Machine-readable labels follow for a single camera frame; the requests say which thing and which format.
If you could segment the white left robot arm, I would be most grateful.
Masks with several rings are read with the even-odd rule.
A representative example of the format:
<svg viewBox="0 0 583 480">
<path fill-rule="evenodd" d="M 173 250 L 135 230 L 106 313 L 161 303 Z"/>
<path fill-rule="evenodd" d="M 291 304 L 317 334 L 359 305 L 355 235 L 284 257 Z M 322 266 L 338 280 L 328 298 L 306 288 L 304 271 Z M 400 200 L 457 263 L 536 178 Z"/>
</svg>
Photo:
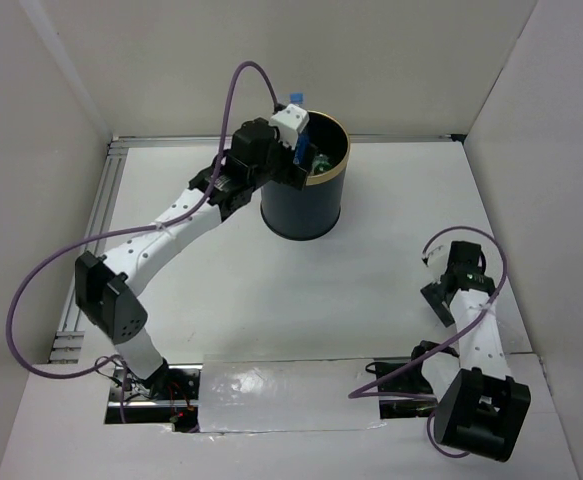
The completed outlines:
<svg viewBox="0 0 583 480">
<path fill-rule="evenodd" d="M 76 260 L 76 304 L 114 345 L 143 397 L 164 396 L 175 377 L 145 328 L 148 314 L 140 294 L 184 248 L 247 205 L 266 183 L 305 186 L 309 162 L 296 152 L 306 143 L 308 124 L 308 112 L 294 105 L 268 120 L 245 122 L 230 148 L 190 181 L 150 231 L 100 257 L 85 252 Z"/>
</svg>

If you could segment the clear bottle with blue cap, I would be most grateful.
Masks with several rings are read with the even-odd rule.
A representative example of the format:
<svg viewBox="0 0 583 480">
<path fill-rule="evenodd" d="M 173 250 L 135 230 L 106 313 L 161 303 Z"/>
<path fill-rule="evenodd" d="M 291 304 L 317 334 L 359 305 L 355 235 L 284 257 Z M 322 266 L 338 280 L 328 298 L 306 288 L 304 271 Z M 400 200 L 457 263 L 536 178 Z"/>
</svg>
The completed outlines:
<svg viewBox="0 0 583 480">
<path fill-rule="evenodd" d="M 291 93 L 289 95 L 289 101 L 291 104 L 297 105 L 300 108 L 304 108 L 304 95 L 302 92 Z M 302 163 L 304 152 L 309 143 L 309 135 L 306 127 L 300 133 L 296 144 L 295 157 L 293 161 L 295 165 L 300 165 Z"/>
</svg>

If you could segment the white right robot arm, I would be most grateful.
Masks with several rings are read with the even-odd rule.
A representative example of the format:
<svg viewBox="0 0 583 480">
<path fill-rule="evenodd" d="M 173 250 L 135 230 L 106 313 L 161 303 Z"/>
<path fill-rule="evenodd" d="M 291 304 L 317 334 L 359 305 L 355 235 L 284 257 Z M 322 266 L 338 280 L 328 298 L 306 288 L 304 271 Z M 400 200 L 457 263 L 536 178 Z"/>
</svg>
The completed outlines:
<svg viewBox="0 0 583 480">
<path fill-rule="evenodd" d="M 531 404 L 527 385 L 514 380 L 505 358 L 480 245 L 454 241 L 445 272 L 421 294 L 446 327 L 469 332 L 407 369 L 419 392 L 433 390 L 437 406 L 427 419 L 429 441 L 443 455 L 470 454 L 506 462 Z"/>
</svg>

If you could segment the green plastic soda bottle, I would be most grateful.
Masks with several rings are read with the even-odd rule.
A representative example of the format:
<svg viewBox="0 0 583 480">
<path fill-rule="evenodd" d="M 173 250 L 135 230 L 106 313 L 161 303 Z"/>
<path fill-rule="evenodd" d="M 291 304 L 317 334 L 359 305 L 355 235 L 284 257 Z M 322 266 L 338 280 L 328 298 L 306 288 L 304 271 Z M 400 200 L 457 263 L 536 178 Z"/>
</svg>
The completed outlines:
<svg viewBox="0 0 583 480">
<path fill-rule="evenodd" d="M 328 172 L 332 168 L 333 166 L 329 156 L 324 154 L 316 154 L 312 161 L 311 175 L 321 175 Z"/>
</svg>

